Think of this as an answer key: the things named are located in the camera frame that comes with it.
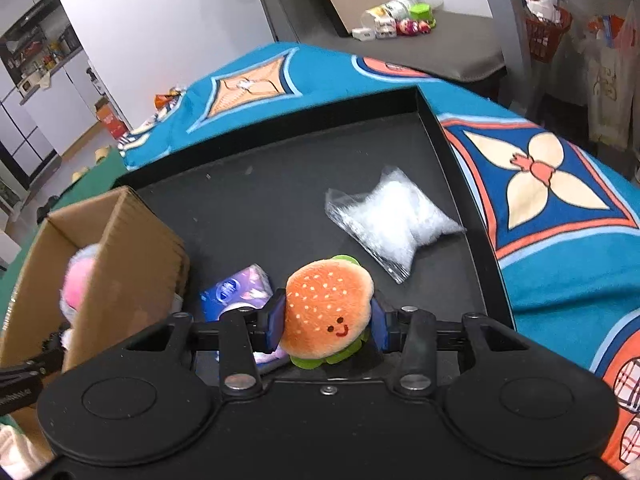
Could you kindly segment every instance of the plastic bottle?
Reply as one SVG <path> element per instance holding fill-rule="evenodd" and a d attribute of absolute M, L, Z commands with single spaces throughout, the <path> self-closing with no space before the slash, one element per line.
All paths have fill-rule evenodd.
<path fill-rule="evenodd" d="M 363 27 L 376 28 L 376 18 L 393 18 L 396 22 L 409 17 L 409 9 L 416 4 L 429 4 L 432 10 L 442 6 L 444 0 L 391 0 L 362 13 L 360 22 Z"/>

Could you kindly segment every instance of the gray cushion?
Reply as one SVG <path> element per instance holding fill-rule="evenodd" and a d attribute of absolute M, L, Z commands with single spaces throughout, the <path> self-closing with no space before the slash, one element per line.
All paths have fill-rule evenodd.
<path fill-rule="evenodd" d="M 431 34 L 413 38 L 358 41 L 338 36 L 322 0 L 262 0 L 274 36 L 382 59 L 456 82 L 476 82 L 504 67 L 493 20 L 436 13 Z"/>

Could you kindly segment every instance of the silver rivet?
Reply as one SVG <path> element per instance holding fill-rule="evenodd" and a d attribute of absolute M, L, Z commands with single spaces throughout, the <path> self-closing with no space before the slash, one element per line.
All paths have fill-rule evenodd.
<path fill-rule="evenodd" d="M 225 379 L 225 386 L 232 390 L 248 390 L 255 384 L 255 377 L 249 374 L 233 374 Z"/>
<path fill-rule="evenodd" d="M 426 390 L 431 386 L 431 379 L 422 374 L 407 374 L 400 378 L 400 386 L 414 392 Z"/>
<path fill-rule="evenodd" d="M 338 393 L 338 386 L 323 386 L 320 388 L 320 393 L 323 395 L 335 395 Z"/>

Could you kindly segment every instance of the red plastic basket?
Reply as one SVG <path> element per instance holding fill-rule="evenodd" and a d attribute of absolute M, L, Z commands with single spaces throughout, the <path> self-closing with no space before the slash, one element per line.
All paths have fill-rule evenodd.
<path fill-rule="evenodd" d="M 571 13 L 556 6 L 560 12 L 560 23 L 541 22 L 535 18 L 526 18 L 529 52 L 533 59 L 548 63 L 554 58 L 560 40 L 571 27 Z"/>

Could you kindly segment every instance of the black tray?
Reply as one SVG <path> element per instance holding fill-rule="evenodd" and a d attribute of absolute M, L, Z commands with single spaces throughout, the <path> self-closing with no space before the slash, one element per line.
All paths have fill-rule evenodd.
<path fill-rule="evenodd" d="M 329 188 L 369 192 L 386 165 L 401 168 L 467 229 L 466 235 L 418 250 L 412 274 L 401 285 L 324 213 Z M 199 292 L 252 263 L 276 288 L 306 263 L 350 254 L 371 273 L 378 294 L 397 308 L 415 305 L 453 321 L 465 312 L 483 312 L 513 327 L 476 204 L 440 124 L 416 89 L 246 126 L 172 153 L 114 185 L 136 190 L 184 239 L 192 269 L 184 307 L 197 319 Z M 438 380 L 458 374 L 455 355 L 439 359 Z M 324 368 L 330 371 L 318 373 L 345 373 L 339 365 Z M 371 371 L 360 368 L 357 374 Z M 354 370 L 346 373 L 353 376 Z"/>

